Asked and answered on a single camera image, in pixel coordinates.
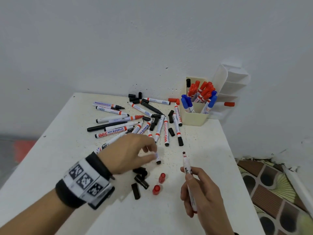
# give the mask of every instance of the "black and white square pattern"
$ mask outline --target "black and white square pattern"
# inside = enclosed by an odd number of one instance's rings
[[[85,190],[94,180],[85,173],[81,178],[79,178],[76,182],[83,190]]]
[[[92,196],[97,196],[97,194],[103,189],[103,186],[98,184],[98,183],[94,183],[92,185],[92,187],[89,188],[89,190],[87,191],[88,194],[92,195]]]
[[[75,180],[75,178],[79,176],[83,171],[83,168],[79,164],[77,164],[76,167],[69,171],[69,175],[72,177],[73,180]]]

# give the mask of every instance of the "person's right hand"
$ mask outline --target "person's right hand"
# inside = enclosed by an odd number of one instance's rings
[[[180,198],[184,201],[187,215],[194,216],[190,204],[188,186],[194,196],[198,209],[199,221],[207,235],[234,235],[227,217],[219,187],[199,167],[191,167],[192,174],[186,174],[186,182],[182,185]]]

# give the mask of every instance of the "person's left hand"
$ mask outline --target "person's left hand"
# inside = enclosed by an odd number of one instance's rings
[[[153,138],[143,134],[129,133],[107,146],[98,154],[98,157],[112,174],[121,174],[156,158],[154,153],[139,157],[140,149],[143,149],[145,153],[156,152],[157,146]]]

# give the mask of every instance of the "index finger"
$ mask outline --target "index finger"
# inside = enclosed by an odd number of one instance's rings
[[[184,167],[181,167],[180,168],[180,170],[182,171],[182,172],[185,172],[184,171]],[[198,178],[200,179],[200,181],[202,181],[202,182],[208,182],[208,183],[214,183],[213,181],[212,181],[212,179],[205,173],[205,171],[202,169],[202,168],[200,168],[200,167],[191,167],[191,170],[192,170],[192,172],[193,172],[193,174],[194,175],[197,175],[198,176]]]
[[[152,137],[148,137],[147,135],[143,135],[143,134],[136,134],[137,137],[139,138],[139,143],[137,143],[137,148],[138,150],[147,147],[149,149],[149,151],[157,151],[157,146],[156,143],[154,141],[154,138]]]

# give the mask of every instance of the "forearm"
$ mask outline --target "forearm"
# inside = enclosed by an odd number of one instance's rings
[[[0,228],[0,235],[53,235],[73,211],[53,189]]]

